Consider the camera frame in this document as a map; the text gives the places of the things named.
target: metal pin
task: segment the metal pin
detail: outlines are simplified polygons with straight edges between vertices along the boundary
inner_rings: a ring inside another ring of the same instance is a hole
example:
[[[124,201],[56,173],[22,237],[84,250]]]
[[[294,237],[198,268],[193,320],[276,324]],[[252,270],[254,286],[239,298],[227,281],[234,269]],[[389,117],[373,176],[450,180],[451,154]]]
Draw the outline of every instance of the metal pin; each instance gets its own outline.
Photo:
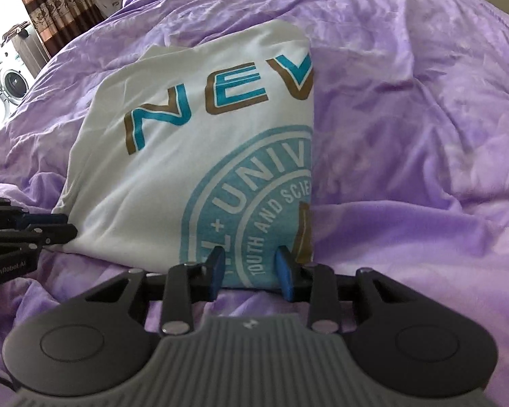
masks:
[[[183,335],[190,330],[185,321],[168,321],[162,325],[162,331],[168,335]]]
[[[319,319],[311,325],[311,329],[319,334],[333,334],[339,330],[339,325],[331,319]]]

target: washing machine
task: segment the washing machine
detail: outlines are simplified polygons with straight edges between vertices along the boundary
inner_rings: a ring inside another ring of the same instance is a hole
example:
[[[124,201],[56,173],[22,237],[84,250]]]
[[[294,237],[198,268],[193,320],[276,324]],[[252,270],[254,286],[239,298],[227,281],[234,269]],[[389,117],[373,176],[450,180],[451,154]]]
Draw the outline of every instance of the washing machine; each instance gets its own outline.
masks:
[[[14,114],[33,83],[12,42],[0,47],[0,127]]]

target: gray ribbed pad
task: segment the gray ribbed pad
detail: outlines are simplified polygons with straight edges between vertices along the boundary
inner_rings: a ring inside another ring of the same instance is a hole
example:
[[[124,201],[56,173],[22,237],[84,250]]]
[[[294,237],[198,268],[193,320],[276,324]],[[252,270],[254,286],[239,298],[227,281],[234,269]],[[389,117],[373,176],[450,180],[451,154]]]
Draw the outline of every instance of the gray ribbed pad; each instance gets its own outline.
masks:
[[[10,407],[494,407],[481,390],[445,400],[395,393],[353,361],[342,339],[296,315],[210,318],[167,337],[132,379],[83,398],[21,390]]]

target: wrinkled fabric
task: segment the wrinkled fabric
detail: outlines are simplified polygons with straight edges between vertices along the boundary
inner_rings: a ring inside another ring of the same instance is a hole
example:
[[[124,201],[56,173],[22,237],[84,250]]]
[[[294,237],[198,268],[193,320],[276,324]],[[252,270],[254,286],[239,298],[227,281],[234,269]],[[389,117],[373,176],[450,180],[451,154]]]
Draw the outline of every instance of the wrinkled fabric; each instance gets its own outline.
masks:
[[[96,87],[149,46],[289,21],[315,68],[315,261],[371,266],[486,327],[499,347],[486,393],[509,407],[509,16],[483,0],[124,3],[48,63],[0,131],[0,195],[52,209]],[[37,272],[0,286],[0,350],[14,326],[122,270],[44,251]],[[194,311],[305,315],[247,291]],[[157,320],[154,305],[147,328]]]

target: curtain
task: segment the curtain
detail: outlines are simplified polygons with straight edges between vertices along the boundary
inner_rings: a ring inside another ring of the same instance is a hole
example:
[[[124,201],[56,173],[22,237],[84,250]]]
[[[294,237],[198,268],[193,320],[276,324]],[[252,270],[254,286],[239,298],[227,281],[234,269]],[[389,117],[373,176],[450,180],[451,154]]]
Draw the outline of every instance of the curtain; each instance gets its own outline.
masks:
[[[22,1],[50,56],[103,21],[94,0]]]

